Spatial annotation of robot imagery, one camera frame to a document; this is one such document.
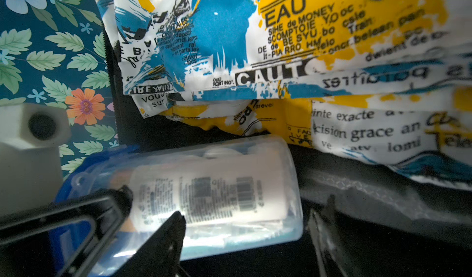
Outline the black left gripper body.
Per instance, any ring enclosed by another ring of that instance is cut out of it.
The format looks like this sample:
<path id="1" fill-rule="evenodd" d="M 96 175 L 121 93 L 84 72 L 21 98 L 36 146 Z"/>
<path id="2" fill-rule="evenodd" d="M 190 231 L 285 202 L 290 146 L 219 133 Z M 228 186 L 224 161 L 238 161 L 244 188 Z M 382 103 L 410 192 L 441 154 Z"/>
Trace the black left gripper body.
<path id="1" fill-rule="evenodd" d="M 133 193 L 100 189 L 83 197 L 52 203 L 1 218 L 1 246 L 47 232 L 53 245 L 59 232 L 84 224 L 88 229 L 79 246 L 63 261 L 58 277 L 86 277 L 114 240 L 130 214 Z"/>

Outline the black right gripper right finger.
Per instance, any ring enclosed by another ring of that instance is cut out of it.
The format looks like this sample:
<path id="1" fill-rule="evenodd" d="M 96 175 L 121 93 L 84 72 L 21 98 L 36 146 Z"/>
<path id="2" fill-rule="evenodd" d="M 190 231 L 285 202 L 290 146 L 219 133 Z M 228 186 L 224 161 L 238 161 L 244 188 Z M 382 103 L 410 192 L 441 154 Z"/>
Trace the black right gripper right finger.
<path id="1" fill-rule="evenodd" d="M 315 248 L 321 277 L 363 277 L 355 257 L 343 245 L 338 229 L 335 196 L 331 195 L 321 211 L 311 209 L 307 228 Z"/>

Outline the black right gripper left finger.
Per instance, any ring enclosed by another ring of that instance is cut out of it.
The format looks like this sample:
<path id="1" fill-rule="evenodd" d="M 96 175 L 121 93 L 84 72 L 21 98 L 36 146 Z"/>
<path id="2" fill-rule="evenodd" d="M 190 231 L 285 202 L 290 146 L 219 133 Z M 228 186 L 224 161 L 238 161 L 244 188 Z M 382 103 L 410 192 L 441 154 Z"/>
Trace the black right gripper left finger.
<path id="1" fill-rule="evenodd" d="M 180 266 L 185 231 L 184 216 L 174 212 L 114 276 L 185 277 Z"/>

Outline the clear container blue lid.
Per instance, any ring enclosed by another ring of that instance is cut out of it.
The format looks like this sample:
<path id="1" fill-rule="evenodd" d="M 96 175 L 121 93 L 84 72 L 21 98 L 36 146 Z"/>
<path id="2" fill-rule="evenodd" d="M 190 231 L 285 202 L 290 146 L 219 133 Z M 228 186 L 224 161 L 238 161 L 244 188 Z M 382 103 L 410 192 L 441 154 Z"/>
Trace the clear container blue lid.
<path id="1" fill-rule="evenodd" d="M 110 277 L 175 212 L 186 220 L 184 261 L 296 241 L 303 212 L 287 143 L 264 135 L 137 153 L 131 147 L 86 158 L 56 202 L 127 186 L 128 218 L 92 268 Z"/>

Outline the white yellow teal printed garment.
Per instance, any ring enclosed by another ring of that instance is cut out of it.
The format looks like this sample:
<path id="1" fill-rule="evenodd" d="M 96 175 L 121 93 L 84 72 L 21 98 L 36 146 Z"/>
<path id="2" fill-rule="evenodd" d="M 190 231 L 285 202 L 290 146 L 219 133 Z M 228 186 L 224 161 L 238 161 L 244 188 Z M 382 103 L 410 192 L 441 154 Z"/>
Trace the white yellow teal printed garment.
<path id="1" fill-rule="evenodd" d="M 144 118 L 472 188 L 472 0 L 95 0 Z"/>

